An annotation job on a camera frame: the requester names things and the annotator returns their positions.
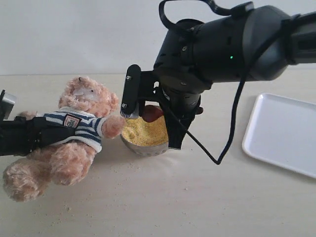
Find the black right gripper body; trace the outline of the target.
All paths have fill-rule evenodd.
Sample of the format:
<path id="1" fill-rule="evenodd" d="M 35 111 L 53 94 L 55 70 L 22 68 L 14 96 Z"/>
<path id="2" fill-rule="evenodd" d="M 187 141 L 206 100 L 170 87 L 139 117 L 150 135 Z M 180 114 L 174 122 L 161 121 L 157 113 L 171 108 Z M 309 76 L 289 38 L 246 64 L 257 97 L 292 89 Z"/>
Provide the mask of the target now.
<path id="1" fill-rule="evenodd" d="M 145 105 L 160 107 L 164 115 L 170 109 L 174 115 L 200 115 L 204 112 L 200 105 L 201 94 L 210 90 L 212 81 L 196 75 L 179 78 L 162 76 L 154 71 L 142 71 L 139 87 L 139 114 Z"/>

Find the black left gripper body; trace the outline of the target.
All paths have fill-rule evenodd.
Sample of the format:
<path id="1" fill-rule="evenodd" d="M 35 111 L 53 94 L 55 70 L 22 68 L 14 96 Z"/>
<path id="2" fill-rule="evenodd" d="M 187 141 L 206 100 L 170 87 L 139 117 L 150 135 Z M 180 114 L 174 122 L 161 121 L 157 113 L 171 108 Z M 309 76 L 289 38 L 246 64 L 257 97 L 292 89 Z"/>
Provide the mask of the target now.
<path id="1" fill-rule="evenodd" d="M 41 145 L 42 118 L 16 117 L 0 123 L 0 155 L 26 156 Z"/>

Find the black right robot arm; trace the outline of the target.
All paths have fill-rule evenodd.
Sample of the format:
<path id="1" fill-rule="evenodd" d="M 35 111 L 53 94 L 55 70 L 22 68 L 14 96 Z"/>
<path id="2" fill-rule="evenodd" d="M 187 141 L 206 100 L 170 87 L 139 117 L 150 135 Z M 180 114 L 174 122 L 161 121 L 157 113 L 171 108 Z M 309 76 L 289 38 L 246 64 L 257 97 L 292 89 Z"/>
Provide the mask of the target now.
<path id="1" fill-rule="evenodd" d="M 201 94 L 214 83 L 238 82 L 229 138 L 237 104 L 247 81 L 271 81 L 288 66 L 316 61 L 316 14 L 288 15 L 277 7 L 247 2 L 231 9 L 209 1 L 220 19 L 170 22 L 159 6 L 167 34 L 146 80 L 159 83 L 154 100 L 163 109 L 168 146 L 180 149 L 200 108 Z"/>

